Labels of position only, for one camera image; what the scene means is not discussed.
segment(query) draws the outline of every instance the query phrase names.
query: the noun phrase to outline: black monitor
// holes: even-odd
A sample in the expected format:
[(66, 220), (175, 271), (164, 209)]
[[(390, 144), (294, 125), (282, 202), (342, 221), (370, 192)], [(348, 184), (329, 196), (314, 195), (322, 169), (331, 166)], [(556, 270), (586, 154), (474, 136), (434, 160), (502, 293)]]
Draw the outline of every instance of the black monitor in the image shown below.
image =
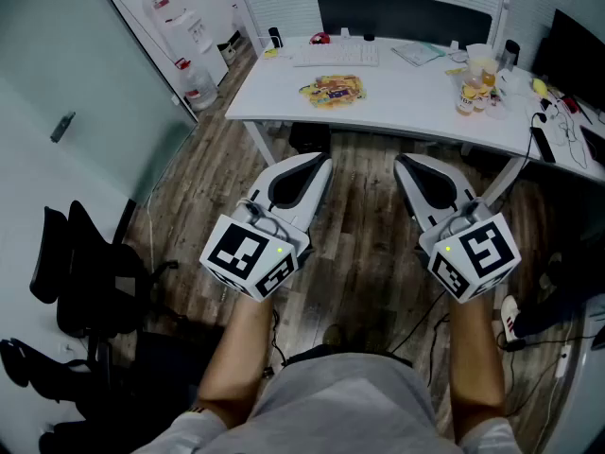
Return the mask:
[(549, 83), (605, 110), (605, 44), (558, 9), (545, 57), (544, 73)]

